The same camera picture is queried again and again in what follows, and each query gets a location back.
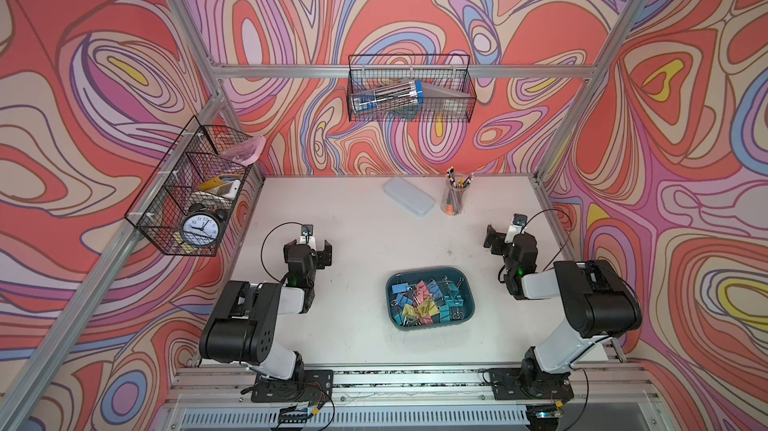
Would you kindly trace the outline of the blue binder clip top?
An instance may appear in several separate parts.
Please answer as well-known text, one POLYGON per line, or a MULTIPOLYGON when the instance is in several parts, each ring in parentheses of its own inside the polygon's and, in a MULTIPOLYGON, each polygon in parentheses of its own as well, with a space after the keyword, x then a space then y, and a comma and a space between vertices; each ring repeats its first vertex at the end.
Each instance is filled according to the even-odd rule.
POLYGON ((434 300, 440 300, 443 298, 442 290, 437 282, 434 280, 427 284, 427 289, 434 300))

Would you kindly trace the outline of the blue binder clip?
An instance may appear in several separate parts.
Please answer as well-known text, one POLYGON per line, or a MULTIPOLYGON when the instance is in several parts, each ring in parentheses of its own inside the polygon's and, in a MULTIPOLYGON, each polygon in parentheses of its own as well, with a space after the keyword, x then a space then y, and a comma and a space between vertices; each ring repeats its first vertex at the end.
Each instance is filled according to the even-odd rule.
POLYGON ((403 294, 398 294, 393 302, 393 306, 398 310, 404 310, 406 307, 413 306, 413 300, 403 294))
POLYGON ((434 300, 440 300, 443 298, 442 290, 437 282, 434 280, 427 284, 427 289, 434 300))
POLYGON ((391 291, 393 294, 404 294, 408 292, 410 289, 410 285, 408 283, 398 283, 391 286, 391 291))

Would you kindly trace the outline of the dark teal storage tray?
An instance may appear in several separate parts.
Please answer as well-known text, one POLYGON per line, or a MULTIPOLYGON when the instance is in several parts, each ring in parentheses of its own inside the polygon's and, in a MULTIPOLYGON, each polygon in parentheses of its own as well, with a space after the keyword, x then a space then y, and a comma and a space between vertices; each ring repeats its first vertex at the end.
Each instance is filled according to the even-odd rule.
POLYGON ((469 281, 454 267, 394 274, 385 291, 390 321, 401 330, 459 325, 469 321, 476 311, 469 281))

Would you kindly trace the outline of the large teal binder clip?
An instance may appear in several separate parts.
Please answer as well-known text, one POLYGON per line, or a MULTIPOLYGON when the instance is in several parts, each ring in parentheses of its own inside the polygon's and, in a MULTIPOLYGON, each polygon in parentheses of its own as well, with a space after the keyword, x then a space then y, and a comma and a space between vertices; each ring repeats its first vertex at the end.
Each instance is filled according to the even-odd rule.
POLYGON ((439 307, 439 321, 441 323, 450 322, 453 319, 452 314, 453 307, 450 304, 446 304, 439 307))

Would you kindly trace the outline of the pink binder clip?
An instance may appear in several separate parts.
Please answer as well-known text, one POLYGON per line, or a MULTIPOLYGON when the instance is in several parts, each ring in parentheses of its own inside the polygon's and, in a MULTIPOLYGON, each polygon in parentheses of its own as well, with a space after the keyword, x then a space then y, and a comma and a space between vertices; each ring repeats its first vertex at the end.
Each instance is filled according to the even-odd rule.
POLYGON ((419 326, 430 326, 433 324, 433 320, 429 315, 426 316, 418 316, 416 319, 416 322, 419 326))
POLYGON ((419 281, 416 284, 414 291, 414 299, 419 302, 423 302, 431 296, 431 292, 427 285, 423 281, 419 281))

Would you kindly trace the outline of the yellow binder clip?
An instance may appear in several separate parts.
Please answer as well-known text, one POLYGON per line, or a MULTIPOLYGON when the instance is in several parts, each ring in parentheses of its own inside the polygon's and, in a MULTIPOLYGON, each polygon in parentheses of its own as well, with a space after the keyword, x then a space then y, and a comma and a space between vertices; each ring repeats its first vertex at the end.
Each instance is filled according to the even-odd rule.
POLYGON ((434 316, 439 316, 439 306, 433 300, 425 300, 415 309, 419 316, 429 315, 432 319, 434 316))
POLYGON ((409 320, 415 320, 419 318, 419 314, 417 313, 417 310, 409 304, 406 304, 403 309, 403 316, 409 320))

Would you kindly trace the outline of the teal binder clip lone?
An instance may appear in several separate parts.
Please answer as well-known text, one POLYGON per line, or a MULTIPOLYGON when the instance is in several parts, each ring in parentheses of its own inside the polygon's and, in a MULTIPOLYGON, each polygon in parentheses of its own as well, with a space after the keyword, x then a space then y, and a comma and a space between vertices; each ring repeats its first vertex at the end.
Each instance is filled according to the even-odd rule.
POLYGON ((399 309, 395 309, 391 312, 391 317, 393 319, 393 322, 397 326, 405 326, 407 324, 407 318, 403 316, 403 313, 399 309))

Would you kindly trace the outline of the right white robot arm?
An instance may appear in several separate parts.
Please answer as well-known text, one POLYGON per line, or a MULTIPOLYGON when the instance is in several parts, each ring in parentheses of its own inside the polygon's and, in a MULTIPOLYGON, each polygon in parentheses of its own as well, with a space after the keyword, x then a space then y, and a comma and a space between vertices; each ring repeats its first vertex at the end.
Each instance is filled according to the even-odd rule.
POLYGON ((526 398, 572 399, 572 365, 602 342, 642 324, 636 294, 605 260, 555 261, 552 269, 538 272, 536 238, 492 226, 486 228, 483 247, 503 258, 500 282, 514 299, 557 298, 563 307, 563 321, 521 362, 516 386, 526 398))

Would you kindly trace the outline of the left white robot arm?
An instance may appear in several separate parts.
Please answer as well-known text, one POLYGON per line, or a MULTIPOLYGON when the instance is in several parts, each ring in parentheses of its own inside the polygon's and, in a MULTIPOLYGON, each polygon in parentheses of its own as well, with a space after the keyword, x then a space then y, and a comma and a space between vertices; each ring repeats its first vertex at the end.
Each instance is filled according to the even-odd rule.
POLYGON ((296 240, 283 247, 287 273, 276 283, 229 281, 208 317, 199 342, 204 360, 243 365, 256 374, 245 389, 254 403, 310 401, 330 398, 333 373, 307 374, 301 354, 277 341, 278 317, 301 315, 315 299, 316 274, 332 265, 333 248, 318 251, 296 240))

